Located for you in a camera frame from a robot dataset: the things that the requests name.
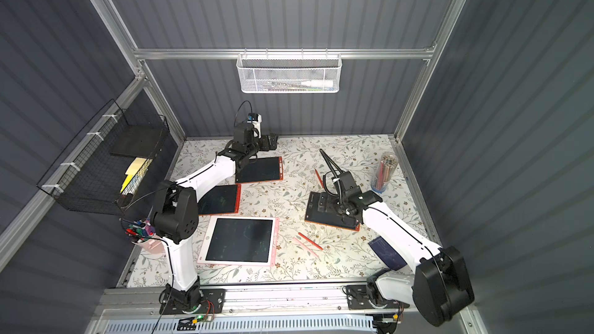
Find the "red tablet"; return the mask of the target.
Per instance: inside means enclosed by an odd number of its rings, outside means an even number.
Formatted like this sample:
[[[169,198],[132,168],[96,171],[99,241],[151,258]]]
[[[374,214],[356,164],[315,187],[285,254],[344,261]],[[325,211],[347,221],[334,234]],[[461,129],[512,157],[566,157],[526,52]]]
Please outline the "red tablet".
[[[272,182],[284,179],[281,156],[260,158],[235,175],[236,183]]]
[[[337,198],[326,192],[311,192],[306,205],[305,221],[345,230],[359,231],[359,222],[347,215],[339,214]]]
[[[238,213],[241,202],[241,184],[215,186],[198,202],[200,216]]]

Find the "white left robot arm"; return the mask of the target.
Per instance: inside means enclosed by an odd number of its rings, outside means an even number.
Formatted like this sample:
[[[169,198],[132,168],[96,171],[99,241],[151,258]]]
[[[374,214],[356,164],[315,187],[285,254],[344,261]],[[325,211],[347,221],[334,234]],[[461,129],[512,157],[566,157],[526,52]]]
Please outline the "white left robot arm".
[[[164,243],[171,278],[162,303],[183,312],[196,311],[203,300],[192,252],[192,237],[199,223],[198,203],[215,186],[240,173],[260,152],[275,151],[278,134],[261,134],[258,122],[241,122],[234,137],[214,159],[175,182],[164,180],[155,191],[149,222]]]

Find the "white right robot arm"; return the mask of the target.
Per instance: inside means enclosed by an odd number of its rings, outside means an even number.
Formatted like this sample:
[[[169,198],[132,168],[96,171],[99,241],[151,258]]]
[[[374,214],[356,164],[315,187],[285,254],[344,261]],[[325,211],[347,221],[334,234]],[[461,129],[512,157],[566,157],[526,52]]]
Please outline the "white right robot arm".
[[[375,307],[399,302],[416,307],[438,327],[474,303],[475,295],[462,254],[441,247],[396,216],[373,191],[361,191],[349,172],[334,173],[339,214],[377,233],[413,272],[400,277],[383,272],[368,278],[366,295]]]

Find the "red stylus far right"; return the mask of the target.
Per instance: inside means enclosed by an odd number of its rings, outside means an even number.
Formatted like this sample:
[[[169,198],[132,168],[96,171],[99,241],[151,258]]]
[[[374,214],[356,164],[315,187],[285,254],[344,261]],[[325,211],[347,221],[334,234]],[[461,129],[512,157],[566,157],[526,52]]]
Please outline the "red stylus far right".
[[[317,179],[318,179],[318,181],[320,183],[321,188],[324,189],[324,182],[322,180],[322,176],[320,176],[320,173],[319,173],[319,171],[317,169],[314,169],[314,172],[315,172],[316,177],[317,177]]]

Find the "red stylus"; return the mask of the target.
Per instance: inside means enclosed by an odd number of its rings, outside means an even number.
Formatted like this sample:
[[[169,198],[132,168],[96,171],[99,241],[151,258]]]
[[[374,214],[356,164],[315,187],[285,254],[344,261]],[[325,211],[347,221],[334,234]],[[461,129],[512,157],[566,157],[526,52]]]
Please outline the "red stylus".
[[[320,173],[319,173],[319,171],[317,169],[314,169],[314,172],[315,172],[316,177],[317,177],[317,179],[318,179],[318,181],[320,183],[321,188],[324,189],[324,182],[322,180],[322,176],[320,176]]]
[[[318,245],[316,242],[314,242],[313,240],[311,240],[310,238],[308,238],[306,235],[304,235],[303,233],[298,233],[298,235],[303,238],[305,241],[307,241],[308,243],[312,244],[312,246],[314,246],[315,248],[319,249],[319,250],[324,250],[320,245]]]

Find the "red stylus near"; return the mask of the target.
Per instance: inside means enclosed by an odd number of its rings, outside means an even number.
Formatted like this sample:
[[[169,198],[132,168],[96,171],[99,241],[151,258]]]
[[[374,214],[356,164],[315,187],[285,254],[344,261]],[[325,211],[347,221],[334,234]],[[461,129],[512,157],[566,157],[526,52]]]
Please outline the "red stylus near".
[[[310,238],[308,238],[306,235],[304,235],[303,233],[298,233],[298,235],[303,238],[305,241],[307,241],[308,243],[312,244],[312,246],[314,246],[315,248],[319,249],[319,250],[324,250],[320,245],[318,245],[316,242],[314,242],[313,240],[311,240]]]

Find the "pink stylus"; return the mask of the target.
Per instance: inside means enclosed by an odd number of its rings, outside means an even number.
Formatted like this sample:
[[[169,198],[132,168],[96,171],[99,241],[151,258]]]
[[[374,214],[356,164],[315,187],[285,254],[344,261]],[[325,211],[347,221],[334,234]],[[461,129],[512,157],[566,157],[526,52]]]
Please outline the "pink stylus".
[[[303,244],[303,242],[301,242],[298,238],[293,238],[293,241],[295,243],[297,243],[298,246],[300,246],[303,250],[307,251],[308,253],[310,253],[315,258],[320,258],[318,256],[318,254],[316,254],[313,250],[311,250],[309,247],[307,247],[305,244]]]

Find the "pink white writing tablet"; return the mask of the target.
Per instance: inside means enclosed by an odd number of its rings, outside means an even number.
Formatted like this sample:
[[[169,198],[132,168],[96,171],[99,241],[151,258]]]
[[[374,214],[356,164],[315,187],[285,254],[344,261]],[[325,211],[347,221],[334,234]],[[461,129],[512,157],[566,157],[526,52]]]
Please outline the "pink white writing tablet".
[[[274,264],[279,220],[213,216],[198,254],[200,264],[268,267]]]

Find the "dark blue notebook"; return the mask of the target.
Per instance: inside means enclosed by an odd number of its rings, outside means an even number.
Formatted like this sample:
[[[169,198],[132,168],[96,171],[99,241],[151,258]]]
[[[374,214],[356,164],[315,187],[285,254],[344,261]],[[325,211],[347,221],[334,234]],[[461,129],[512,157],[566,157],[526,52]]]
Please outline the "dark blue notebook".
[[[404,258],[384,238],[377,237],[368,245],[387,268],[397,271],[407,266]]]

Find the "clear cup of pencils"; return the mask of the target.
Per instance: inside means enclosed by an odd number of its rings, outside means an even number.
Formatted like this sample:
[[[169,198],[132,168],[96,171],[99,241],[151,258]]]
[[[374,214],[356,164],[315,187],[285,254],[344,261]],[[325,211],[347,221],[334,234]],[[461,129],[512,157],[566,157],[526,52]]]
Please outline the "clear cup of pencils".
[[[387,189],[397,167],[398,158],[395,154],[389,152],[384,153],[371,178],[371,189],[376,193],[383,193]]]

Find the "white marker in basket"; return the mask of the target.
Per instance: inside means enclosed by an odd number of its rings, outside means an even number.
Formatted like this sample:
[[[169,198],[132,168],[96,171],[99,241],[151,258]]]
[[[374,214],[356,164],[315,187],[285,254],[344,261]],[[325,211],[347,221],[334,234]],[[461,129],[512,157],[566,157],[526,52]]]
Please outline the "white marker in basket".
[[[334,82],[332,80],[304,80],[300,84],[306,88],[320,90],[334,88]]]

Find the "yellow sticky notes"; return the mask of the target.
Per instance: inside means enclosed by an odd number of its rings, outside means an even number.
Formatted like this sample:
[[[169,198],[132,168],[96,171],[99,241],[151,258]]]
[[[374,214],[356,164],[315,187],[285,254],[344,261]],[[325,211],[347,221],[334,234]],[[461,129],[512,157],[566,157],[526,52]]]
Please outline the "yellow sticky notes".
[[[137,157],[127,168],[125,172],[125,181],[122,184],[120,194],[134,195],[139,188],[145,174],[153,161],[151,159],[144,159]]]

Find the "pink cup of markers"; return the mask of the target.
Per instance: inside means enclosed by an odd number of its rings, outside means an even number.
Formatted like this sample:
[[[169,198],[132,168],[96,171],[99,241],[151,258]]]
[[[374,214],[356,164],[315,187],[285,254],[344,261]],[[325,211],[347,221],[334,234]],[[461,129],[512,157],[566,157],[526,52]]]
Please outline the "pink cup of markers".
[[[156,234],[156,229],[150,224],[148,218],[137,221],[121,218],[120,224],[130,241],[145,253],[159,255],[164,252],[164,243]]]

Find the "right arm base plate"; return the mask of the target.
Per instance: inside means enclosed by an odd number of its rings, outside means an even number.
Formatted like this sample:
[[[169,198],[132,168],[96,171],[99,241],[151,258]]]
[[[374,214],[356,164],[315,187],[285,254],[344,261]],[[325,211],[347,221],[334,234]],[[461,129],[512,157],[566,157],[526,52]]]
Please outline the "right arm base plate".
[[[410,304],[383,298],[379,291],[368,285],[345,285],[342,287],[346,295],[349,310],[368,309],[408,309]]]

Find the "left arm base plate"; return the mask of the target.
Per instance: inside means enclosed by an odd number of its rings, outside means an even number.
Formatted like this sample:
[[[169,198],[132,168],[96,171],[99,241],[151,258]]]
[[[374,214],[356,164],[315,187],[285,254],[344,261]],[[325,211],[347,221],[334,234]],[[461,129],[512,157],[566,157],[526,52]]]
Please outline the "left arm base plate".
[[[219,314],[225,302],[225,289],[193,289],[181,292],[167,285],[159,296],[159,313],[163,315]]]

